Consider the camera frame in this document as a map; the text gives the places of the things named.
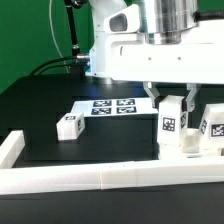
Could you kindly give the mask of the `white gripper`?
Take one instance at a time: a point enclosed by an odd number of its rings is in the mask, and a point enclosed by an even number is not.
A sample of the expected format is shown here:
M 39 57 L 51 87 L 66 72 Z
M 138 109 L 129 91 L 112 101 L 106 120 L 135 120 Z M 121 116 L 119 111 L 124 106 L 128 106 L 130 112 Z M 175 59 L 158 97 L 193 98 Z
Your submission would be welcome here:
M 182 110 L 195 109 L 200 84 L 224 84 L 224 10 L 195 3 L 134 3 L 104 20 L 105 74 L 142 81 L 152 107 L 152 82 L 188 83 Z

